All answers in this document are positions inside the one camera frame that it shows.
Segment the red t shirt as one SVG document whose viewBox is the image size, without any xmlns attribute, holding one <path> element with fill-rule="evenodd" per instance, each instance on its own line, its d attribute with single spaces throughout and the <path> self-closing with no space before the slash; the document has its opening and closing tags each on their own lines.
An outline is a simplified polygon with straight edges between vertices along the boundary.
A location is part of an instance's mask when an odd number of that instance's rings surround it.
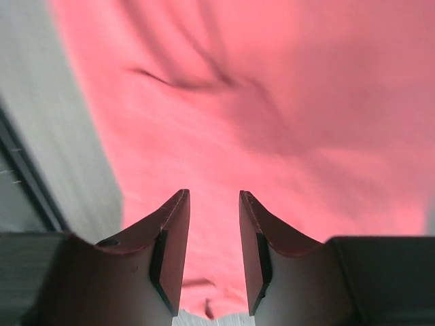
<svg viewBox="0 0 435 326">
<path fill-rule="evenodd" d="M 432 231 L 433 1 L 51 7 L 124 224 L 190 190 L 183 310 L 247 310 L 242 189 L 320 241 Z"/>
</svg>

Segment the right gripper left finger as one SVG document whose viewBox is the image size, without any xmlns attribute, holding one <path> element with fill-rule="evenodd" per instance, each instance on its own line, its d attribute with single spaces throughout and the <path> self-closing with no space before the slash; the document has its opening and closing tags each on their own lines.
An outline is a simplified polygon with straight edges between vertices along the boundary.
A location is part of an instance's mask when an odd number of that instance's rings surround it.
<svg viewBox="0 0 435 326">
<path fill-rule="evenodd" d="M 190 192 L 96 244 L 1 235 L 2 325 L 170 325 L 179 311 Z"/>
</svg>

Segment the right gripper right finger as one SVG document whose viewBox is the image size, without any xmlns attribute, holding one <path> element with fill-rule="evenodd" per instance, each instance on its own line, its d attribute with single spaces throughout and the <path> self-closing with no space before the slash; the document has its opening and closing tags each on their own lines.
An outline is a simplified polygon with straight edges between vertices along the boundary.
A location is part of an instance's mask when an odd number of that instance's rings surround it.
<svg viewBox="0 0 435 326">
<path fill-rule="evenodd" d="M 249 314 L 257 325 L 433 325 L 434 238 L 318 242 L 239 194 Z"/>
</svg>

